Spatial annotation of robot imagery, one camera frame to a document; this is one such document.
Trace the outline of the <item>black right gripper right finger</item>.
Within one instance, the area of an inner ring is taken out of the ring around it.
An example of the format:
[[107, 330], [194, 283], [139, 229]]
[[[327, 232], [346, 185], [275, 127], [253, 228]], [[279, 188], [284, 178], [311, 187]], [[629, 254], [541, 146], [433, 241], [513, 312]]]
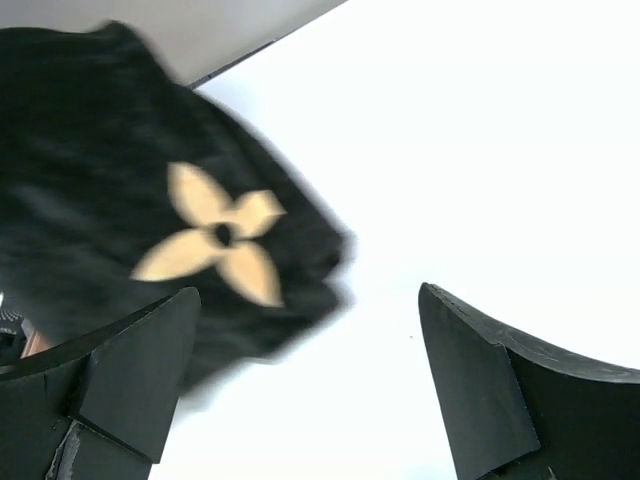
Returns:
[[639, 372], [422, 284], [422, 334], [460, 479], [637, 480]]

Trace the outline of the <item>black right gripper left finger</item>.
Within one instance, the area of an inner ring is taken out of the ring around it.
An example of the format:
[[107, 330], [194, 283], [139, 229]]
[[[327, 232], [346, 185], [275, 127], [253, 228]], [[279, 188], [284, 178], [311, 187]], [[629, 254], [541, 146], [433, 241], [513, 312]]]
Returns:
[[163, 454], [200, 306], [198, 291], [185, 288], [2, 367], [2, 478], [148, 478]]

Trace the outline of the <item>black towel with beige flowers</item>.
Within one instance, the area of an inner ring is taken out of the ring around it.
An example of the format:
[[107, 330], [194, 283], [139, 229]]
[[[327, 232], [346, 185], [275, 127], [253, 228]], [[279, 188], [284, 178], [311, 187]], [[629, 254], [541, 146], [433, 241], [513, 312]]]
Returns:
[[342, 234], [232, 116], [129, 26], [1, 32], [1, 289], [49, 346], [184, 287], [184, 391], [341, 302]]

